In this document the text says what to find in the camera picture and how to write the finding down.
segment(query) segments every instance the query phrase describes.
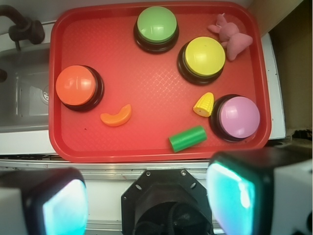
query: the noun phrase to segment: green cylinder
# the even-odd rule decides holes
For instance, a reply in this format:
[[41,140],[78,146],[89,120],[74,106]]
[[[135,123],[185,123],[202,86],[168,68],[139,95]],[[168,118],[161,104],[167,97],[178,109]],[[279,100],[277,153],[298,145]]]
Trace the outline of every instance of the green cylinder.
[[206,139],[207,136],[202,126],[196,126],[169,138],[175,153],[205,141]]

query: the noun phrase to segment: red tray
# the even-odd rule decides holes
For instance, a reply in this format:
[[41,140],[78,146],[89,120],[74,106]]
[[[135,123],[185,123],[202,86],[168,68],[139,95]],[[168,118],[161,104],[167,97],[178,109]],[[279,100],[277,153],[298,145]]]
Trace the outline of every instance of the red tray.
[[[179,25],[177,44],[158,55],[141,50],[133,37],[138,15],[153,5],[170,9]],[[253,44],[235,61],[226,61],[221,76],[212,84],[190,84],[177,69],[179,50],[199,36],[218,40],[207,26],[215,24],[221,13],[240,32],[252,36]],[[56,79],[70,65],[90,66],[104,80],[104,97],[89,112],[71,111],[56,95]],[[50,140],[55,151],[72,162],[206,159],[221,150],[263,147],[270,135],[268,87],[258,27],[244,8],[233,3],[150,2],[72,9],[58,19],[52,31],[49,80]],[[212,92],[216,99],[226,94],[252,99],[261,114],[258,131],[236,143],[216,137],[208,118],[192,110],[206,92]],[[128,103],[133,113],[126,124],[109,127],[101,122],[101,113],[118,113]],[[208,140],[174,154],[168,137],[197,125],[205,128]]]

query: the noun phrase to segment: faucet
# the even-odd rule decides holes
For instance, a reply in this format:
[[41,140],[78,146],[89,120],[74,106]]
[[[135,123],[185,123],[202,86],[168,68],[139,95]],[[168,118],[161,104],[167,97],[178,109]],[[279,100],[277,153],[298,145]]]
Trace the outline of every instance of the faucet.
[[40,44],[45,38],[45,32],[40,21],[32,21],[24,17],[14,7],[0,5],[0,16],[6,16],[15,23],[9,28],[9,36],[15,42],[17,50],[21,50],[20,40],[29,40],[32,44]]

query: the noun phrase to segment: toy corn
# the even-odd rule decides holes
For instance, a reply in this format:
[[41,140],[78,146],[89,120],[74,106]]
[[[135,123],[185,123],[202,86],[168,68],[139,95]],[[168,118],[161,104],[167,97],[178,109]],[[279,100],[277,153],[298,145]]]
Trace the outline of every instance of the toy corn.
[[202,117],[211,116],[214,104],[214,96],[211,92],[205,93],[195,104],[193,110]]

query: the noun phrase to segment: metal sink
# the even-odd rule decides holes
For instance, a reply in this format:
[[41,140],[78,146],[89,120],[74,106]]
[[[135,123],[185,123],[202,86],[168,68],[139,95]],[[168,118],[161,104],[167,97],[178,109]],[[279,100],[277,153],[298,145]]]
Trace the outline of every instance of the metal sink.
[[48,129],[50,44],[0,52],[0,133]]

